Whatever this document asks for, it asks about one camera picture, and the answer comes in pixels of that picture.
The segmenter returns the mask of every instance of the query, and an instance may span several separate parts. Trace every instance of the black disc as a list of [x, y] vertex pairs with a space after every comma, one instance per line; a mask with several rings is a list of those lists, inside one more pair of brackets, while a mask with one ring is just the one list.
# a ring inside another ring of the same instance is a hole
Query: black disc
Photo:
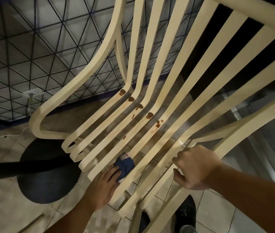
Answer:
[[[69, 155], [62, 148], [63, 140], [35, 139], [24, 151], [20, 161], [47, 160]], [[38, 204], [49, 204], [66, 196], [77, 183], [81, 170], [78, 162], [50, 171], [18, 176], [18, 185], [24, 196]]]

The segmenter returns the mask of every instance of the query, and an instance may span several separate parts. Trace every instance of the electrical outlet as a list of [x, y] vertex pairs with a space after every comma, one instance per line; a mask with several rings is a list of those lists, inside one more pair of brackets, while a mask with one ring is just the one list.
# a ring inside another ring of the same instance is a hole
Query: electrical outlet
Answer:
[[45, 92], [42, 89], [34, 88], [34, 89], [31, 89], [31, 90], [25, 91], [21, 94], [23, 94], [27, 98], [30, 98], [30, 94], [32, 94], [32, 97], [36, 97], [36, 96], [42, 95], [44, 93]]

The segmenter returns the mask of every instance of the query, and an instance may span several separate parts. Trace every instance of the chair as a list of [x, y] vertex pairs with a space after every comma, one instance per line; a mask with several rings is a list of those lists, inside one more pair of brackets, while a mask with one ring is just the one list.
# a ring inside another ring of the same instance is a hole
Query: chair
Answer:
[[[238, 74], [249, 62], [251, 62], [259, 53], [262, 52], [275, 39], [275, 6], [264, 2], [262, 0], [204, 0], [201, 9], [186, 37], [186, 40], [180, 50], [177, 59], [163, 85], [160, 94], [155, 101], [155, 104], [147, 111], [147, 115], [143, 117], [124, 137], [117, 143], [113, 149], [99, 162], [96, 156], [104, 147], [109, 144], [112, 139], [118, 135], [129, 123], [137, 116], [149, 103], [151, 95], [154, 91], [155, 85], [161, 73], [161, 69], [167, 58], [168, 52], [173, 44], [173, 39], [176, 35], [178, 27], [182, 21], [186, 7], [189, 0], [176, 0], [175, 6], [171, 15], [166, 34], [163, 38], [162, 47], [160, 48], [158, 58], [148, 85], [145, 97], [139, 105], [134, 108], [127, 117], [125, 117], [115, 129], [113, 129], [97, 146], [91, 151], [87, 146], [110, 124], [112, 123], [125, 109], [134, 103], [138, 98], [145, 72], [147, 70], [147, 63], [151, 54], [151, 48], [154, 44], [156, 31], [159, 23], [159, 17], [164, 5], [164, 0], [154, 0], [151, 10], [148, 32], [145, 39], [144, 51], [140, 63], [140, 69], [137, 77], [137, 84], [131, 96], [123, 102], [108, 118], [106, 118], [93, 132], [91, 132], [85, 139], [79, 136], [89, 128], [100, 116], [102, 116], [111, 106], [120, 101], [124, 95], [130, 90], [132, 81], [133, 68], [136, 58], [136, 51], [138, 45], [138, 35], [141, 26], [141, 19], [143, 14], [144, 0], [135, 0], [134, 15], [132, 24], [132, 37], [130, 43], [130, 55], [128, 60], [128, 70], [124, 64], [123, 51], [121, 49], [121, 33], [120, 23], [124, 11], [125, 0], [116, 0], [115, 9], [113, 12], [111, 24], [109, 26], [107, 35], [92, 61], [85, 67], [80, 74], [78, 74], [70, 83], [44, 103], [31, 117], [30, 128], [35, 136], [45, 139], [65, 139], [62, 148], [66, 153], [70, 153], [73, 161], [81, 161], [80, 169], [85, 172], [95, 164], [94, 168], [89, 172], [89, 179], [93, 178], [105, 168], [111, 161], [113, 161], [118, 152], [143, 128], [144, 125], [158, 112], [160, 106], [163, 104], [168, 92], [173, 83], [180, 74], [181, 69], [185, 65], [188, 57], [194, 50], [199, 38], [208, 25], [219, 3], [233, 9], [232, 13], [221, 27], [220, 31], [213, 39], [205, 51], [202, 58], [199, 60], [193, 71], [190, 73], [188, 79], [185, 81], [181, 89], [178, 91], [173, 101], [159, 118], [159, 120], [149, 129], [149, 131], [138, 141], [138, 143], [128, 152], [131, 158], [134, 158], [139, 150], [151, 139], [160, 126], [167, 121], [177, 106], [202, 77], [208, 67], [221, 53], [224, 47], [233, 38], [236, 32], [244, 24], [248, 17], [255, 19], [264, 24], [264, 26], [252, 37], [252, 39], [239, 51], [239, 53], [229, 62], [229, 64], [217, 75], [217, 77], [207, 86], [207, 88], [198, 96], [198, 98], [186, 109], [184, 113], [171, 125], [171, 127], [163, 134], [159, 141], [151, 148], [151, 150], [143, 157], [143, 159], [135, 166], [135, 168], [126, 176], [121, 184], [115, 190], [114, 195], [110, 201], [115, 203], [120, 196], [126, 193], [126, 189], [133, 182], [136, 175], [145, 168], [145, 166], [152, 160], [152, 158], [159, 152], [163, 145], [176, 132], [176, 130], [188, 120], [195, 112], [197, 112], [212, 96], [214, 96], [229, 80]], [[66, 98], [68, 98], [82, 83], [84, 83], [103, 62], [104, 57], [116, 42], [116, 56], [120, 66], [120, 71], [123, 78], [126, 79], [125, 86], [114, 95], [104, 106], [95, 112], [87, 121], [85, 121], [72, 134], [50, 132], [40, 130], [40, 123], [43, 118], [55, 107], [60, 105]], [[178, 141], [169, 149], [157, 166], [151, 171], [138, 189], [128, 196], [128, 198], [121, 205], [118, 213], [125, 216], [128, 211], [135, 208], [132, 223], [129, 232], [137, 232], [142, 210], [147, 203], [156, 194], [159, 188], [165, 183], [167, 178], [171, 176], [173, 164], [162, 174], [166, 165], [169, 164], [172, 157], [184, 148], [184, 143], [197, 131], [208, 125], [220, 117], [232, 107], [236, 106], [250, 95], [256, 93], [264, 86], [275, 80], [275, 61], [270, 63], [267, 67], [261, 70], [255, 77], [241, 86], [236, 92], [229, 96], [225, 101], [220, 103], [209, 113], [194, 123], [188, 130], [186, 130]], [[207, 133], [199, 138], [192, 140], [189, 146], [193, 146], [198, 142], [214, 140], [222, 138], [222, 140], [213, 148], [213, 151], [222, 158], [234, 146], [236, 146], [245, 137], [253, 133], [255, 130], [275, 118], [275, 100], [258, 112], [236, 121], [235, 123], [226, 125], [220, 129]], [[190, 190], [179, 187], [171, 198], [162, 206], [155, 218], [144, 232], [160, 232], [164, 227], [163, 222], [167, 222], [178, 206], [190, 194]]]

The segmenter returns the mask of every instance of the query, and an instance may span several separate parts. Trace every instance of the hand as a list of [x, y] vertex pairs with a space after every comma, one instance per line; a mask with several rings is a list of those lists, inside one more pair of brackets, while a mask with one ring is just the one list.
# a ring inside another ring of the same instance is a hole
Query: hand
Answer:
[[183, 175], [177, 170], [174, 171], [174, 180], [186, 189], [209, 189], [207, 178], [223, 163], [211, 150], [202, 145], [186, 148], [178, 152], [172, 162], [181, 169]]
[[83, 198], [87, 200], [93, 211], [103, 208], [111, 200], [117, 187], [116, 180], [121, 174], [121, 171], [116, 172], [118, 168], [118, 166], [109, 166], [101, 171], [88, 186]]

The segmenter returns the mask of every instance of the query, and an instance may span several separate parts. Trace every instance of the black shoe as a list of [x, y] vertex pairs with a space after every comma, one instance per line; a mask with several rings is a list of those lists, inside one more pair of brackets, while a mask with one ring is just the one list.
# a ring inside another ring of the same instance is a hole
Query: black shoe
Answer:
[[196, 205], [191, 195], [187, 196], [181, 206], [175, 211], [176, 222], [174, 232], [179, 232], [184, 225], [196, 227]]
[[146, 212], [142, 212], [142, 216], [141, 216], [141, 221], [140, 221], [140, 227], [138, 229], [138, 233], [142, 233], [143, 230], [146, 229], [146, 227], [148, 226], [148, 224], [151, 222], [151, 220], [149, 219], [149, 216], [147, 215]]

